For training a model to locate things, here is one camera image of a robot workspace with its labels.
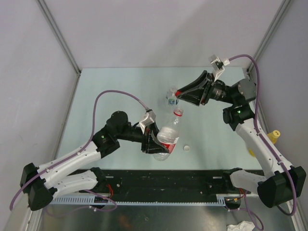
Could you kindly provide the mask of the red label water bottle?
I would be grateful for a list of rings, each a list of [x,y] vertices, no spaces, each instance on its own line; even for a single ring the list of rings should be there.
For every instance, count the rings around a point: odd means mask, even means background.
[[[168,149],[168,153],[153,154],[157,161],[165,161],[173,152],[180,137],[183,109],[176,107],[169,116],[169,120],[161,127],[157,139]]]

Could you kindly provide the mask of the red bottle cap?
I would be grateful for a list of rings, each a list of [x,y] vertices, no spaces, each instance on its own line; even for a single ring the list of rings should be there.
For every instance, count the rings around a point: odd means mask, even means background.
[[[181,94],[181,92],[180,92],[180,91],[177,91],[177,92],[175,93],[175,96],[178,97],[180,94]]]

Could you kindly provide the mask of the blue white label water bottle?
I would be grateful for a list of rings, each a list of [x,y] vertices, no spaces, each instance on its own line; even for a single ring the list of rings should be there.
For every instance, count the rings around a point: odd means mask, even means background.
[[[177,87],[171,86],[168,88],[166,93],[166,101],[168,106],[176,106],[179,100],[176,97]]]

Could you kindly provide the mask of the white bottle cap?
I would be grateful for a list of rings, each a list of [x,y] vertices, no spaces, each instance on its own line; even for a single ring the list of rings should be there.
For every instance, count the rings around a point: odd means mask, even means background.
[[[190,150],[190,146],[185,145],[185,146],[183,147],[183,150],[184,150],[185,152],[188,152],[188,151]]]

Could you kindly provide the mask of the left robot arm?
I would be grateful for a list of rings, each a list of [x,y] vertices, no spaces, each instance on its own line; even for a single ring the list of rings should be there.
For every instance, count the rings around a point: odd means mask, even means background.
[[[40,210],[56,197],[71,192],[91,189],[102,192],[106,188],[106,177],[100,168],[93,167],[81,174],[74,172],[116,151],[120,147],[119,140],[140,143],[145,154],[169,153],[158,140],[158,133],[151,110],[146,112],[139,126],[133,126],[125,112],[114,112],[105,126],[82,147],[38,167],[33,163],[24,166],[20,187],[28,196],[29,208]]]

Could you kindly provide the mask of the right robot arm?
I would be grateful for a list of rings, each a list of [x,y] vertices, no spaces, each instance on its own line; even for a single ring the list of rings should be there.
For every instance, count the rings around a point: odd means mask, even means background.
[[[223,121],[254,153],[264,176],[234,168],[225,172],[222,188],[227,193],[233,193],[238,188],[256,193],[265,206],[272,208],[297,200],[302,193],[306,172],[302,167],[293,166],[278,151],[255,119],[249,104],[256,99],[256,92],[255,83],[249,79],[227,86],[204,71],[195,81],[178,89],[175,95],[177,99],[196,106],[205,105],[209,100],[231,104],[223,109]]]

